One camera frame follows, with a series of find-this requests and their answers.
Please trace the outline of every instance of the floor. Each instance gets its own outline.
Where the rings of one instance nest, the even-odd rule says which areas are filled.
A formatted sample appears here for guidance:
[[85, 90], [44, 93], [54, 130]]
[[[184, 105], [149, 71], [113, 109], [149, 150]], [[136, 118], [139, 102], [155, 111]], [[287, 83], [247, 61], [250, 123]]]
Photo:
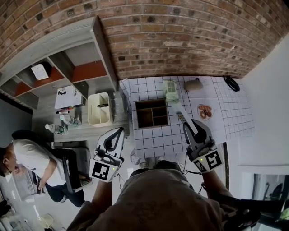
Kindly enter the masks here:
[[[138, 169], [138, 166], [133, 165], [130, 162], [130, 153], [134, 148], [134, 140], [133, 140], [133, 132], [131, 132], [127, 139], [124, 142], [124, 148], [122, 151], [122, 157], [124, 157], [125, 161], [118, 171], [121, 179], [119, 182], [119, 177], [116, 177], [113, 180], [113, 192], [112, 192], [112, 201], [116, 202], [119, 194], [120, 194], [120, 186], [119, 183], [123, 186], [124, 182], [129, 178], [130, 173], [133, 170]], [[96, 144], [94, 142], [88, 142], [88, 148], [92, 151]], [[175, 156], [166, 157], [166, 160], [175, 161], [180, 163], [181, 168], [183, 167], [185, 161], [185, 154], [179, 154], [177, 158]], [[196, 166], [187, 159], [186, 169], [191, 171], [198, 171]], [[224, 182], [225, 174], [224, 174], [224, 166], [216, 169], [217, 174]], [[186, 175], [190, 184], [194, 187], [195, 191], [199, 191], [201, 183], [203, 182], [201, 175], [187, 174]], [[12, 203], [16, 212], [22, 217], [22, 219], [26, 219], [28, 225], [34, 231], [43, 230], [40, 228], [38, 224], [38, 216], [44, 215], [46, 213], [50, 214], [54, 218], [53, 228], [55, 231], [65, 230], [68, 225], [72, 222], [73, 218], [76, 216], [79, 208], [75, 207], [69, 200], [66, 200], [64, 203], [55, 203], [51, 200], [48, 194], [42, 196], [34, 196], [34, 202], [21, 202], [15, 192], [15, 187], [10, 180], [7, 182], [5, 179], [1, 179], [1, 188], [3, 190], [3, 194], [9, 199]], [[93, 180], [93, 184], [84, 189], [85, 200], [91, 200], [95, 189], [97, 187], [98, 180]], [[205, 191], [202, 190], [201, 195], [206, 196]]]

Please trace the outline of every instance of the white t-shirt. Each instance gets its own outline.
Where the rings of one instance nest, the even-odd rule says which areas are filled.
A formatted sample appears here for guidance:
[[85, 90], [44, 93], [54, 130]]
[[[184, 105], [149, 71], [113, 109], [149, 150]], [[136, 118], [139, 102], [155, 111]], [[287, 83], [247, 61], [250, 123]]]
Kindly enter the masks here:
[[33, 171], [40, 178], [43, 177], [44, 171], [48, 166], [49, 158], [53, 158], [57, 166], [47, 183], [51, 187], [66, 183], [62, 161], [45, 148], [28, 139], [17, 139], [13, 141], [13, 145], [17, 163]]

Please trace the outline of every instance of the shelving unit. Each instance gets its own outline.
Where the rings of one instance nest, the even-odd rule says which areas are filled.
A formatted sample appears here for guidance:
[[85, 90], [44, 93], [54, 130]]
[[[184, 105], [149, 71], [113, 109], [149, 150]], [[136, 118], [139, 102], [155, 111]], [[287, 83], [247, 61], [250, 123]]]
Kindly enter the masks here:
[[[49, 78], [37, 80], [31, 67], [43, 61], [52, 70]], [[0, 69], [0, 90], [34, 110], [39, 99], [56, 97], [58, 88], [69, 85], [85, 99], [118, 90], [98, 18], [72, 23], [40, 38]]]

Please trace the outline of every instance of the black chair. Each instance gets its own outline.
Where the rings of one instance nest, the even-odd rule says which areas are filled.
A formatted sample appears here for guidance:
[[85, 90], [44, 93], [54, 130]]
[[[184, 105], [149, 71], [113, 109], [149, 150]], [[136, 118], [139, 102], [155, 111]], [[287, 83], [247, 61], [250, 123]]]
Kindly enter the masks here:
[[[37, 143], [38, 145], [42, 146], [43, 148], [45, 148], [47, 151], [49, 151], [52, 155], [54, 155], [56, 158], [61, 159], [62, 163], [63, 163], [63, 169], [64, 169], [64, 175], [65, 175], [65, 180], [66, 180], [66, 185], [67, 185], [67, 190], [69, 193], [73, 194], [76, 193], [80, 190], [82, 190], [84, 187], [88, 186], [91, 184], [87, 183], [84, 186], [81, 186], [79, 188], [74, 189], [71, 185], [71, 181], [70, 181], [70, 177], [69, 177], [69, 172], [71, 171], [78, 171], [77, 167], [76, 169], [70, 169], [69, 166], [67, 165], [67, 160], [71, 160], [71, 161], [75, 161], [76, 162], [76, 153], [73, 149], [77, 149], [77, 148], [56, 148], [56, 149], [52, 149], [46, 142], [43, 141], [43, 139], [41, 139], [36, 133], [32, 132], [32, 131], [28, 131], [28, 130], [19, 130], [16, 131], [12, 134], [12, 138], [14, 140], [17, 139], [28, 139], [31, 141], [34, 141], [35, 143]], [[86, 149], [86, 151], [89, 153], [89, 149], [88, 148], [81, 148], [81, 149]]]

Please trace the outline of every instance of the white wall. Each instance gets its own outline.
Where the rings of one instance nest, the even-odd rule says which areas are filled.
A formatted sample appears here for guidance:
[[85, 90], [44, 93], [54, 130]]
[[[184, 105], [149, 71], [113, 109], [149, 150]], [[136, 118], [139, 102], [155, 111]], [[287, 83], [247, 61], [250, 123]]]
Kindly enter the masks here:
[[239, 164], [249, 172], [289, 174], [289, 34], [242, 82], [255, 135], [240, 139]]
[[32, 115], [0, 99], [0, 147], [11, 142], [11, 134], [21, 129], [31, 129]]

